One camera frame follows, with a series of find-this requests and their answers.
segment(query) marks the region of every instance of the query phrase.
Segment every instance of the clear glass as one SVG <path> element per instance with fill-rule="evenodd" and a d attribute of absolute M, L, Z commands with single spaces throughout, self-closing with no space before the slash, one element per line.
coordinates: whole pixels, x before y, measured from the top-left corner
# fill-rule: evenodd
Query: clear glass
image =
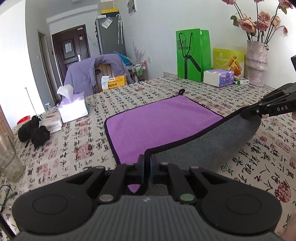
<path fill-rule="evenodd" d="M 14 183 L 25 173 L 7 133 L 0 134 L 0 171 Z"/>

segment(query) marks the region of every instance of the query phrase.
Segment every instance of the cardboard box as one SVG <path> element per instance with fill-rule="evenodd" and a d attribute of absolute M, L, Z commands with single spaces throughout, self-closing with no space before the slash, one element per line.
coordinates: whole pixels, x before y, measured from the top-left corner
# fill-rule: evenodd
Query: cardboard box
<path fill-rule="evenodd" d="M 249 80 L 245 79 L 245 78 L 241 78 L 241 77 L 234 77 L 234 83 L 236 85 L 246 85 L 249 83 Z"/>
<path fill-rule="evenodd" d="M 53 108 L 46 113 L 40 123 L 40 126 L 45 126 L 51 134 L 60 131 L 62 129 L 62 125 L 62 117 L 57 108 Z"/>

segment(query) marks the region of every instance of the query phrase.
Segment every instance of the purple jacket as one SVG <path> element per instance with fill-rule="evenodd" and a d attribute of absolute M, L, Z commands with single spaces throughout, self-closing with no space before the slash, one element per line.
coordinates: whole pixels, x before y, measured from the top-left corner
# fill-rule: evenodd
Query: purple jacket
<path fill-rule="evenodd" d="M 72 85 L 74 94 L 80 91 L 84 92 L 84 96 L 94 94 L 94 87 L 96 85 L 95 65 L 111 64 L 115 76 L 126 75 L 128 84 L 133 81 L 130 77 L 128 69 L 122 62 L 118 54 L 104 54 L 96 58 L 87 58 L 81 62 L 74 63 L 69 66 L 64 85 Z"/>

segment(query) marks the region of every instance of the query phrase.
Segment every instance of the yellow paper bag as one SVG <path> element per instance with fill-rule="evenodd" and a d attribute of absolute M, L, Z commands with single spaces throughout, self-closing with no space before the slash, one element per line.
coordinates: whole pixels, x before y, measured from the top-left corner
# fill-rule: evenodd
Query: yellow paper bag
<path fill-rule="evenodd" d="M 213 68 L 232 70 L 235 76 L 244 76 L 244 52 L 228 49 L 213 49 Z"/>
<path fill-rule="evenodd" d="M 107 90 L 119 88 L 119 87 L 125 86 L 127 84 L 128 83 L 127 83 L 127 80 L 126 80 L 126 76 L 125 75 L 114 77 L 114 78 L 110 78 L 108 80 L 108 89 L 103 89 L 103 91 L 107 91 Z"/>

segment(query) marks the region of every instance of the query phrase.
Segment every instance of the refrigerator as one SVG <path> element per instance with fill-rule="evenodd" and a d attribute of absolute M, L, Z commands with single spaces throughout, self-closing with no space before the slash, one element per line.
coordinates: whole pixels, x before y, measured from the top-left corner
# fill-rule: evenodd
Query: refrigerator
<path fill-rule="evenodd" d="M 95 26 L 96 26 L 96 37 L 99 44 L 101 54 L 109 54 L 115 52 L 121 52 L 124 56 L 126 56 L 126 48 L 124 45 L 124 37 L 123 43 L 121 43 L 121 33 L 120 33 L 120 41 L 118 44 L 118 18 L 119 17 L 110 17 L 112 19 L 112 23 L 108 28 L 102 26 L 102 23 L 106 21 L 106 18 L 96 18 Z"/>

